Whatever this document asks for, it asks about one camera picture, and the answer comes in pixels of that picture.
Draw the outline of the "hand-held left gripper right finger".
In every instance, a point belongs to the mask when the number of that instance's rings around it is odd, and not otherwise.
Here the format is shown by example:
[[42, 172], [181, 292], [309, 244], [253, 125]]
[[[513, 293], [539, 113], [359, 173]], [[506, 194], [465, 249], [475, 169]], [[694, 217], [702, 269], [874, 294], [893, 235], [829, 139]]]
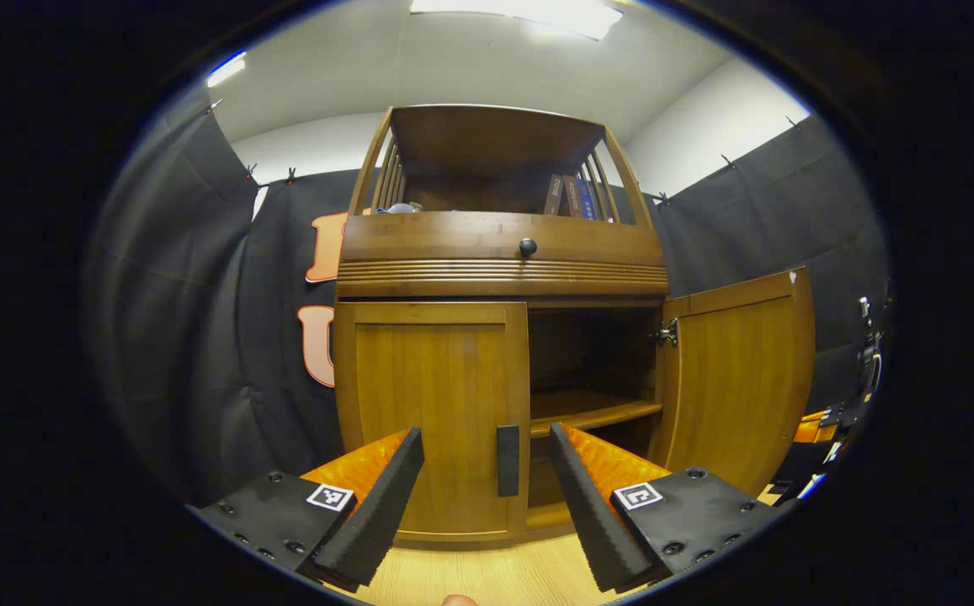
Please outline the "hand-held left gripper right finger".
[[701, 465], [668, 471], [567, 423], [552, 423], [549, 441], [580, 548], [603, 592], [695, 574], [782, 515]]

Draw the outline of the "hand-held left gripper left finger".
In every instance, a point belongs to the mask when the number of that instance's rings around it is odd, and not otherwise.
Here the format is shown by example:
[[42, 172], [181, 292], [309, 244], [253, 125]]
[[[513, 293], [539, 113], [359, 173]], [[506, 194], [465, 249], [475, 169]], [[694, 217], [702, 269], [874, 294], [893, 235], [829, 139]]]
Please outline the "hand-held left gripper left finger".
[[253, 555], [351, 593], [394, 544], [425, 461], [406, 428], [298, 476], [271, 470], [188, 510]]

